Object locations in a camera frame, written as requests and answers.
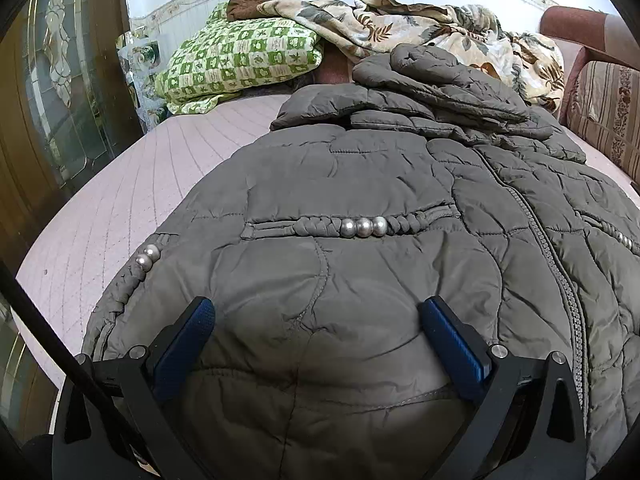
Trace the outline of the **wooden stained-glass door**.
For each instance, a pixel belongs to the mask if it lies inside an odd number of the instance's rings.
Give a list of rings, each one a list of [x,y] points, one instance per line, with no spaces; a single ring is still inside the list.
[[[1,40],[1,260],[142,135],[116,53],[125,0],[23,0]]]

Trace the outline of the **green checkered pillow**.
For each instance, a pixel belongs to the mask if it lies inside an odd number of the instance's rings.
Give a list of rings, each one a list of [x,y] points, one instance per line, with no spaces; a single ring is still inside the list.
[[[282,84],[318,68],[320,36],[288,18],[230,22],[219,3],[155,76],[170,114],[206,114],[242,91]]]

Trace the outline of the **grey-brown quilted hooded jacket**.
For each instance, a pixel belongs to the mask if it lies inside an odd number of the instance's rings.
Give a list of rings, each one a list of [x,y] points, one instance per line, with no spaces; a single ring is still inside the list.
[[[224,479],[416,479],[465,410],[420,332],[446,301],[572,370],[595,476],[639,415],[639,211],[555,118],[436,47],[296,91],[205,176],[96,304],[97,361],[196,296],[216,328],[178,425]]]

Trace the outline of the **floral fabric by door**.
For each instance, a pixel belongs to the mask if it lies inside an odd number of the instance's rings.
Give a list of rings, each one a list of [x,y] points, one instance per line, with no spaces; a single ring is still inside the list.
[[[157,34],[146,26],[127,30],[115,47],[134,111],[147,134],[169,116],[167,102],[155,88],[163,63]]]

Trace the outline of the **beige leaf-print blanket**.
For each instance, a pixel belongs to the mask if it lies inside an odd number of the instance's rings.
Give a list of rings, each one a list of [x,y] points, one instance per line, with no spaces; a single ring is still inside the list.
[[[288,18],[333,44],[352,62],[388,53],[398,44],[438,47],[552,114],[564,96],[564,62],[556,43],[536,32],[506,32],[497,15],[479,4],[229,0],[227,18]]]

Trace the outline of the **dark red bolster pillow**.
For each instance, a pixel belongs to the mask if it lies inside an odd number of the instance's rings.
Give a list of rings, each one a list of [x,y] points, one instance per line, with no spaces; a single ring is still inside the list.
[[[312,72],[312,80],[315,84],[348,84],[352,82],[352,62],[334,44],[323,44],[322,61],[318,68]]]

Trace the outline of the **striped floral sofa cushion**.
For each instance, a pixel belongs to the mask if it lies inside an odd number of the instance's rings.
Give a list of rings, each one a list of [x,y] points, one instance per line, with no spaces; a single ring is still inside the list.
[[[567,127],[639,184],[639,72],[591,61],[580,71]]]

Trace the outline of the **pink quilted mattress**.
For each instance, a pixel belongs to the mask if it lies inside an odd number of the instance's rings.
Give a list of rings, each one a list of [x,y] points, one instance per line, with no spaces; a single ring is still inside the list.
[[[196,296],[186,378],[385,408],[451,400],[439,296],[560,370],[591,427],[639,413],[638,188],[540,107],[540,138],[258,96],[165,120],[50,221],[17,279],[73,356],[125,359]]]

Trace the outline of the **dark red headboard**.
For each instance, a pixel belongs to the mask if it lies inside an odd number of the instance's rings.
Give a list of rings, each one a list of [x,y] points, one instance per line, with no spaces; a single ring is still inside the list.
[[[582,68],[602,61],[638,70],[639,45],[620,16],[571,6],[550,6],[539,22],[541,35],[551,38],[564,60],[565,90],[558,118],[564,124],[570,96]]]

